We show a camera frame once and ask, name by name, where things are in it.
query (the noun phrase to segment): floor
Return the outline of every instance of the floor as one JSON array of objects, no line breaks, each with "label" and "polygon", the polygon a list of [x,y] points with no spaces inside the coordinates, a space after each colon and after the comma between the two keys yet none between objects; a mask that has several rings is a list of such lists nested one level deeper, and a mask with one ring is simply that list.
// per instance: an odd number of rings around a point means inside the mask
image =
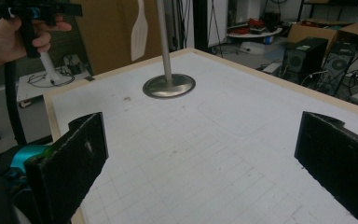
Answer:
[{"label": "floor", "polygon": [[[237,41],[237,43],[217,47],[216,55],[234,63],[240,63],[256,69],[272,62],[281,62],[285,44],[284,37],[276,37],[271,45],[265,46],[263,54],[251,54],[239,50],[241,43]],[[358,69],[358,60],[351,66],[351,69]],[[338,93],[338,97],[347,101],[349,93],[345,88],[342,88]],[[34,98],[31,105],[19,108],[19,112],[28,142],[50,135],[47,112],[42,97]],[[2,137],[2,140],[0,140],[0,153],[17,145],[8,119],[6,97],[3,90],[0,90],[0,136]]]}]

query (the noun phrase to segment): desk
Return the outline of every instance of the desk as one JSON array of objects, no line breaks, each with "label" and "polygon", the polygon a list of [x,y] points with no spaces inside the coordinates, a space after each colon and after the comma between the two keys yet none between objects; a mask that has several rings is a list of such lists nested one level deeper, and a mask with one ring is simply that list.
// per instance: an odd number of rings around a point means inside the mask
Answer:
[{"label": "desk", "polygon": [[85,223],[358,223],[294,158],[303,111],[358,133],[358,106],[195,49],[171,63],[197,82],[179,98],[142,92],[161,57],[44,95],[54,139],[103,111],[110,157]]},{"label": "desk", "polygon": [[[69,69],[64,66],[62,69],[70,73]],[[56,88],[52,86],[51,83],[47,83],[44,78],[41,78],[46,74],[46,71],[34,73],[28,76],[20,77],[19,79],[19,89],[17,91],[17,102],[22,102],[26,100],[30,100],[37,96],[43,95],[44,92],[48,91],[49,89]],[[88,71],[84,71],[83,73],[73,75],[73,76],[60,76],[60,80],[57,81],[58,86],[62,83],[78,81],[79,79],[89,77],[90,73]],[[30,84],[29,81],[36,81],[34,84]]]}]

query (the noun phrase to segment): electrical cable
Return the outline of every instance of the electrical cable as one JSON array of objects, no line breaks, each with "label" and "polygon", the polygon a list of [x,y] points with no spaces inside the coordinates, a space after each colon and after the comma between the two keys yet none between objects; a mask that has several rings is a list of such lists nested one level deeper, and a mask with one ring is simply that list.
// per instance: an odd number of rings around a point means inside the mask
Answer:
[{"label": "electrical cable", "polygon": [[314,72],[314,73],[311,73],[311,74],[307,75],[307,76],[302,80],[300,86],[303,86],[304,83],[305,83],[305,81],[306,81],[308,78],[312,78],[312,77],[315,76],[315,75],[324,74],[324,73],[326,73],[326,72],[327,72],[327,70],[324,70],[324,71]]},{"label": "electrical cable", "polygon": [[[339,55],[333,57],[333,58],[328,58],[326,59],[326,63],[329,63],[330,61],[334,61],[335,59],[340,59],[341,57]],[[334,93],[333,93],[333,96],[337,95],[337,90],[338,90],[338,87],[340,86],[341,82],[342,82],[342,73],[345,72],[345,70],[342,70],[340,71],[338,74],[334,74],[331,70],[329,69],[326,69],[327,72],[329,72],[332,76],[328,76],[326,73],[322,74],[318,80],[318,83],[317,84],[317,88],[315,89],[316,91],[319,91],[321,89],[321,87],[323,86],[330,86],[330,87],[336,87]]]},{"label": "electrical cable", "polygon": [[187,9],[185,9],[185,14],[184,14],[182,0],[178,0],[178,2],[179,2],[178,10],[180,10],[179,13],[180,13],[180,22],[181,22],[181,29],[180,29],[181,43],[182,43],[182,46],[184,48],[186,48],[187,40],[186,40],[186,24],[185,24],[186,21],[185,21],[185,19],[186,19]]},{"label": "electrical cable", "polygon": [[63,68],[64,58],[68,59],[69,64],[73,63],[72,59],[69,58],[68,56],[61,57],[61,59],[59,60],[59,62],[56,65],[56,67],[59,67],[59,68],[55,69],[55,71],[58,71],[64,77],[70,77],[69,80],[64,81],[63,83],[59,83],[59,84],[57,84],[54,80],[51,80],[49,85],[36,85],[35,83],[38,83],[39,81],[46,79],[47,73],[45,73],[43,75],[29,76],[27,83],[34,87],[37,87],[37,88],[61,87],[61,86],[68,85],[69,83],[72,83],[75,80],[75,77],[71,76],[71,74],[69,74],[68,71],[65,68]]},{"label": "electrical cable", "polygon": [[16,90],[16,61],[5,63],[5,92],[7,98],[7,112],[11,128],[19,146],[27,144],[25,133],[22,128],[19,110],[17,107]]},{"label": "electrical cable", "polygon": [[281,4],[287,2],[287,0],[270,0],[272,3]]},{"label": "electrical cable", "polygon": [[266,9],[267,9],[268,2],[269,2],[269,0],[266,0],[266,4],[264,5],[264,10],[263,10],[263,16],[266,15]]},{"label": "electrical cable", "polygon": [[278,12],[279,12],[279,14],[281,15],[281,3],[278,1]]},{"label": "electrical cable", "polygon": [[186,6],[185,6],[185,14],[183,14],[183,5],[182,3],[180,4],[181,5],[181,10],[182,10],[182,18],[183,18],[183,21],[182,21],[182,24],[184,25],[184,39],[183,39],[183,46],[185,48],[187,48],[187,38],[188,38],[188,25],[189,25],[189,22],[190,22],[190,0],[187,0],[186,1]]},{"label": "electrical cable", "polygon": [[347,90],[348,90],[350,96],[352,96],[352,89],[353,89],[354,87],[356,87],[356,85],[358,85],[358,80],[357,80],[357,77],[358,77],[358,69],[351,71],[350,74],[352,74],[352,75],[350,76],[350,79],[349,79],[348,84],[346,84],[345,82],[342,82],[342,85],[344,85],[345,87],[347,87]]},{"label": "electrical cable", "polygon": [[178,30],[179,30],[179,37],[178,37],[178,43],[179,43],[179,47],[182,49],[183,48],[183,40],[184,40],[184,34],[183,34],[183,27],[184,27],[184,24],[183,24],[183,7],[182,7],[182,0],[176,0],[176,5],[177,5],[177,12],[176,14],[178,15],[178,18],[177,20],[179,20],[179,27],[178,27]]},{"label": "electrical cable", "polygon": [[286,65],[286,66],[284,67],[284,69],[283,69],[283,66],[281,66],[281,70],[280,70],[280,72],[279,72],[278,77],[280,77],[280,78],[284,77],[284,75],[286,75],[286,72],[287,72],[287,69],[288,69],[288,68],[289,68],[289,65]]},{"label": "electrical cable", "polygon": [[219,28],[217,27],[216,12],[214,11],[214,2],[213,2],[213,0],[212,0],[212,6],[213,6],[214,25],[216,27],[217,40],[219,41],[219,48],[220,48],[220,52],[221,52],[222,51],[222,42],[220,41]]}]

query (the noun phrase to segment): black 3d-printed part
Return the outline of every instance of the black 3d-printed part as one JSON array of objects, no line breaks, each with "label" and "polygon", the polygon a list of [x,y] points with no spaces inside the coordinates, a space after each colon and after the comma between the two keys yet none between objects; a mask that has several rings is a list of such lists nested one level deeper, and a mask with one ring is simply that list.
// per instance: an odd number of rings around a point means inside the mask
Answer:
[{"label": "black 3d-printed part", "polygon": [[344,122],[304,112],[295,157],[358,219],[358,135]]},{"label": "black 3d-printed part", "polygon": [[68,223],[107,159],[102,113],[76,119],[69,132],[24,166],[43,223]]}]

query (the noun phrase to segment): black camera rig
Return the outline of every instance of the black camera rig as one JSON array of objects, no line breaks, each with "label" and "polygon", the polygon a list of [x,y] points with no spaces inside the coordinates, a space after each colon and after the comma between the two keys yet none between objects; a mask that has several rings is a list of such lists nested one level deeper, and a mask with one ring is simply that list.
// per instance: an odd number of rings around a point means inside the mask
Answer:
[{"label": "black camera rig", "polygon": [[32,20],[45,21],[47,25],[56,24],[56,14],[83,16],[81,5],[61,3],[54,0],[0,0],[0,17],[6,20],[17,15],[21,19],[21,36],[30,58],[38,58],[40,54],[32,45],[35,39]]},{"label": "black camera rig", "polygon": [[0,160],[0,223],[67,224],[108,158],[103,114],[74,119],[50,146],[9,149]]}]

